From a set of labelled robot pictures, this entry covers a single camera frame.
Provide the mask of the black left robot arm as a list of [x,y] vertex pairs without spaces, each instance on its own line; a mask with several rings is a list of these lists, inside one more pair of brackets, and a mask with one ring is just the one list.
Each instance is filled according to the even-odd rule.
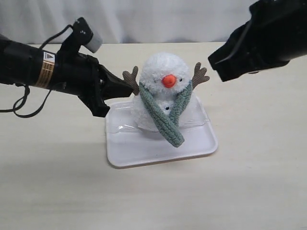
[[0,37],[0,82],[24,87],[23,96],[3,113],[16,113],[26,103],[30,87],[74,95],[93,116],[105,117],[110,110],[106,100],[126,98],[132,87],[110,72],[98,59],[79,52],[69,36],[56,52],[43,47],[15,42]]

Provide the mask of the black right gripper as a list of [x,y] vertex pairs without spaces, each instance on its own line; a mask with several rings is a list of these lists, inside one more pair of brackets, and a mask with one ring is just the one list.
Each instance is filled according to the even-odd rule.
[[250,19],[208,56],[221,81],[287,65],[307,54],[307,2],[259,0]]

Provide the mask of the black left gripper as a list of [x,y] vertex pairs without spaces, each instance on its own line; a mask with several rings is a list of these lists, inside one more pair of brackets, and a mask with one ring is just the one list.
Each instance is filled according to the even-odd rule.
[[[98,83],[98,98],[87,95]],[[50,89],[79,96],[81,102],[95,117],[106,117],[110,107],[105,100],[127,98],[133,88],[123,79],[110,72],[98,59],[82,53],[68,56],[56,53],[55,69],[50,80]]]

